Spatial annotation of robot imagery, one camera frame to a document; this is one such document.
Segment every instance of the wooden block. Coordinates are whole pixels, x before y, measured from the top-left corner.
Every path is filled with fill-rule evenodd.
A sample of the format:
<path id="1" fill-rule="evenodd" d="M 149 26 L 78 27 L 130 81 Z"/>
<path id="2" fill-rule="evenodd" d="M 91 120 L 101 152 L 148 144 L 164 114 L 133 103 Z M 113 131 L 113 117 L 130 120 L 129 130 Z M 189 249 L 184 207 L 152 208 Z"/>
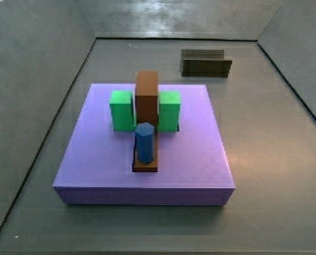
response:
<path id="1" fill-rule="evenodd" d="M 136 110 L 138 120 L 158 119 L 157 71 L 138 71 L 136 86 Z"/>

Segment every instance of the brown wooden block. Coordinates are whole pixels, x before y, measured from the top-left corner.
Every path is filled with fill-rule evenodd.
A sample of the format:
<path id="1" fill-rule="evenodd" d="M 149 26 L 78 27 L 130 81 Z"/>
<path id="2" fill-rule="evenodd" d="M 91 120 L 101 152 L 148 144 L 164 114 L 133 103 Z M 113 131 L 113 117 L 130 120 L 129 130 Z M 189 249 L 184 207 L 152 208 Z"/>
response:
<path id="1" fill-rule="evenodd" d="M 158 172 L 158 134 L 154 140 L 154 160 L 152 163 L 141 163 L 138 160 L 137 146 L 134 148 L 133 172 Z"/>
<path id="2" fill-rule="evenodd" d="M 137 118 L 158 118 L 158 96 L 136 96 Z"/>
<path id="3" fill-rule="evenodd" d="M 158 118 L 158 72 L 138 71 L 136 86 L 137 119 Z"/>

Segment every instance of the green cube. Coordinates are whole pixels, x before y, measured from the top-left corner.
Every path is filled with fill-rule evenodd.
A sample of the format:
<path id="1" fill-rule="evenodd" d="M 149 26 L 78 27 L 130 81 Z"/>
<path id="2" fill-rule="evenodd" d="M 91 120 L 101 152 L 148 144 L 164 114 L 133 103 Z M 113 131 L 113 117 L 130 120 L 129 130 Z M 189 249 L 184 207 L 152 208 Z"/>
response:
<path id="1" fill-rule="evenodd" d="M 137 120 L 134 115 L 133 93 L 130 91 L 113 91 L 110 108 L 114 131 L 134 131 Z"/>
<path id="2" fill-rule="evenodd" d="M 158 131 L 177 131 L 180 106 L 180 92 L 158 93 Z"/>

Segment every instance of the purple platform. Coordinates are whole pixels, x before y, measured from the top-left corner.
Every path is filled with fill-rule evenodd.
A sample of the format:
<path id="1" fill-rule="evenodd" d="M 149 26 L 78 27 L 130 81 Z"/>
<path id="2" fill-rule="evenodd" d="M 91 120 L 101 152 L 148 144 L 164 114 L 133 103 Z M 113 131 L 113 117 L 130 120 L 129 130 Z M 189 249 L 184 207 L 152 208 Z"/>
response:
<path id="1" fill-rule="evenodd" d="M 114 132 L 113 90 L 93 84 L 54 188 L 70 204 L 224 205 L 235 190 L 212 105 L 202 85 L 158 85 L 180 91 L 180 132 L 158 133 L 158 172 L 133 172 L 134 132 Z"/>

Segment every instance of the gray floor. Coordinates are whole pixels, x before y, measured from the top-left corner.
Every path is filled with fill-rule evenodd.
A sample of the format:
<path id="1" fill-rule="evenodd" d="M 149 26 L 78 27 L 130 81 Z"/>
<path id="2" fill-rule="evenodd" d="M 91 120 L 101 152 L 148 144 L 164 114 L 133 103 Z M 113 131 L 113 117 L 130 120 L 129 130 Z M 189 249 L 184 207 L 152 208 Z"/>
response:
<path id="1" fill-rule="evenodd" d="M 75 0 L 100 38 L 257 40 L 285 0 Z"/>
<path id="2" fill-rule="evenodd" d="M 224 49 L 228 79 L 182 78 L 180 50 Z M 91 83 L 206 84 L 236 191 L 224 207 L 67 206 L 51 184 Z M 100 40 L 0 232 L 0 251 L 316 252 L 316 123 L 256 43 Z"/>

